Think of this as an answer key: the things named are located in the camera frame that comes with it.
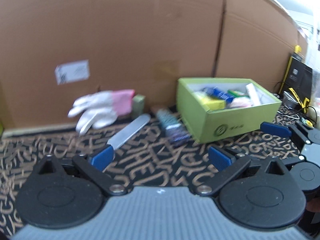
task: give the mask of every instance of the box logo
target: box logo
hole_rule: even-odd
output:
[[[227,130],[235,130],[235,129],[238,129],[238,128],[242,128],[244,125],[241,124],[241,125],[236,125],[236,126],[232,126],[232,127],[228,127],[227,124],[222,124],[220,126],[217,127],[217,129],[214,131],[214,136],[221,136],[223,135]]]
[[[228,130],[228,125],[227,124],[222,124],[217,127],[217,129],[214,131],[215,136],[221,136]]]

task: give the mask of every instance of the blue package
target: blue package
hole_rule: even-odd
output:
[[[204,88],[203,91],[210,97],[219,98],[225,100],[227,105],[231,104],[232,100],[234,99],[233,96],[217,89],[217,88]]]

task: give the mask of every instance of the green small box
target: green small box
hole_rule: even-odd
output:
[[[253,83],[260,106],[212,111],[200,104],[195,91],[204,87],[220,90],[238,90],[246,93],[245,86]],[[260,129],[262,122],[272,122],[281,101],[251,79],[242,78],[180,78],[177,91],[177,109],[193,138],[199,143],[218,141]]]

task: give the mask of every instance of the metal screw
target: metal screw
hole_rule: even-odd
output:
[[[207,185],[201,185],[197,187],[197,191],[201,194],[209,194],[210,192],[212,192],[212,188]]]
[[[121,192],[124,192],[124,190],[125,190],[124,186],[122,186],[120,184],[113,184],[110,186],[109,189],[112,193],[121,193]]]

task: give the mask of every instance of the yellow strap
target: yellow strap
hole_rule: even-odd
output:
[[[306,113],[306,109],[305,109],[305,104],[301,101],[301,99],[299,98],[299,96],[297,95],[297,93],[294,91],[293,88],[289,88],[289,90],[291,91],[291,93],[293,94],[293,96],[296,98],[296,100],[298,101],[298,103],[300,104],[300,106],[303,108],[303,112]]]
[[[308,98],[304,98],[303,104],[305,105],[306,108],[308,108],[309,103],[310,103],[310,100]]]

